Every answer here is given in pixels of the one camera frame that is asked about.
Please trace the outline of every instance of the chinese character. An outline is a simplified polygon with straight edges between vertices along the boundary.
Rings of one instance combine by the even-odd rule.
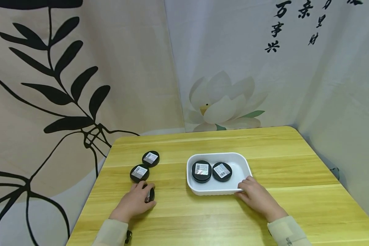
[[[274,52],[276,52],[276,48],[279,48],[280,45],[277,45],[279,43],[279,41],[276,40],[276,42],[272,42],[272,43],[268,43],[268,48],[266,48],[265,50],[269,53],[271,50],[273,50]]]
[[[272,34],[273,37],[276,37],[277,34],[282,30],[281,29],[282,25],[284,25],[284,23],[280,23],[280,21],[278,21],[276,25],[272,26],[274,29],[273,31],[271,31],[273,33]]]
[[[284,7],[286,4],[290,4],[291,1],[285,1],[279,4],[276,4],[276,7],[280,8],[279,11],[277,12],[277,16],[278,18],[282,18],[283,15],[285,15],[285,13],[287,12],[287,9]]]
[[[321,23],[323,22],[324,19],[325,19],[325,15],[318,18],[318,26],[316,26],[316,28],[319,28],[320,26],[322,26]]]
[[[301,12],[302,14],[301,15],[298,15],[298,18],[305,18],[305,16],[309,16],[310,13],[309,13],[309,9],[312,9],[313,6],[311,6],[312,2],[310,0],[306,0],[306,3],[303,5],[303,9],[301,10],[298,10],[299,12]]]
[[[329,7],[329,5],[331,4],[332,0],[327,0],[327,2],[325,3],[323,9],[327,9]]]
[[[358,5],[358,4],[364,4],[362,1],[359,0],[348,0],[347,3]]]
[[[317,37],[318,37],[318,32],[317,32],[317,35],[313,34],[313,36],[311,37],[308,45],[310,45],[310,44],[314,45],[314,42],[316,41]]]

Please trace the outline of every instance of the white tray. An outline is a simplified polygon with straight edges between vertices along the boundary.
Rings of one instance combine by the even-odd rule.
[[[200,160],[207,161],[212,168],[218,162],[225,162],[232,168],[233,174],[227,182],[219,182],[212,176],[208,182],[198,183],[194,180],[191,169],[193,164]],[[197,196],[231,195],[242,191],[238,189],[238,184],[249,175],[252,176],[247,160],[239,153],[197,154],[187,160],[187,185]]]

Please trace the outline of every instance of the sleeve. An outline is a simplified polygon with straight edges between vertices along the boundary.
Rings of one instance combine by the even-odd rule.
[[[312,245],[292,216],[268,223],[268,229],[278,246]]]
[[[117,220],[105,220],[92,246],[123,246],[128,224]]]

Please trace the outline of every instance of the black round tin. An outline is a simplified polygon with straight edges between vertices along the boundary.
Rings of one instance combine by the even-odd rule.
[[[142,163],[148,167],[156,166],[160,161],[160,155],[157,151],[151,150],[143,154]]]
[[[139,183],[142,180],[146,180],[149,177],[149,167],[140,164],[136,165],[131,169],[130,179],[132,179],[135,183]]]
[[[227,163],[218,162],[213,166],[212,174],[217,181],[226,182],[231,178],[233,170]]]
[[[198,183],[206,183],[211,177],[211,165],[207,161],[196,161],[191,174]]]
[[[148,192],[148,195],[146,196],[145,198],[145,202],[148,203],[148,202],[151,202],[154,200],[154,189],[152,188],[149,192]]]

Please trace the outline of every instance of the curtain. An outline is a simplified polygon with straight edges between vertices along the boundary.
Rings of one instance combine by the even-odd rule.
[[[291,125],[369,215],[369,0],[165,4],[185,130]]]
[[[162,0],[0,0],[0,246],[65,244],[115,139],[183,131]]]
[[[369,215],[369,0],[0,0],[0,246],[65,244],[119,137],[277,125]]]

